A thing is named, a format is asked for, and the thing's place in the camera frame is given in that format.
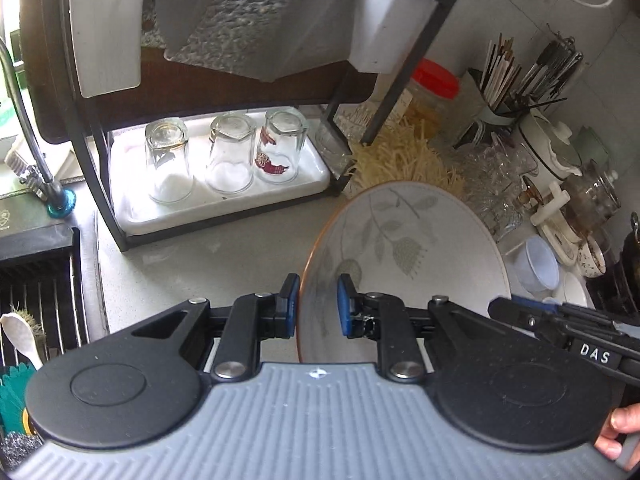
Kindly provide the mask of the person's right hand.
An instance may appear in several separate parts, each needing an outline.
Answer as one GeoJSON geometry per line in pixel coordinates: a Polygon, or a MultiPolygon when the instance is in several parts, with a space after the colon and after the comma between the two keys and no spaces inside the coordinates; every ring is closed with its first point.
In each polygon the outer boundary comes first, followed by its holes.
{"type": "Polygon", "coordinates": [[[608,415],[608,419],[594,442],[594,447],[609,460],[618,460],[623,453],[623,445],[617,438],[624,434],[635,434],[639,431],[640,406],[638,403],[616,408],[608,415]]]}

